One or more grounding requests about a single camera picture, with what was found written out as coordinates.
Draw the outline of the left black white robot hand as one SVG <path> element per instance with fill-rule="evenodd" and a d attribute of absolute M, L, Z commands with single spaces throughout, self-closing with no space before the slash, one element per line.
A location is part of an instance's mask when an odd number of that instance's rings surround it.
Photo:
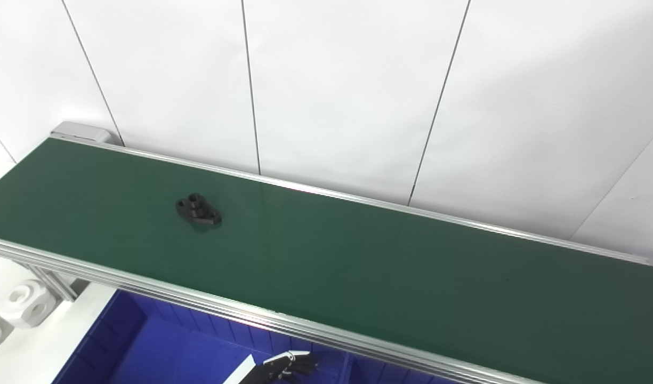
<path fill-rule="evenodd" d="M 248 355 L 224 383 L 300 383 L 316 372 L 321 357 L 304 350 L 288 350 L 261 363 Z"/>

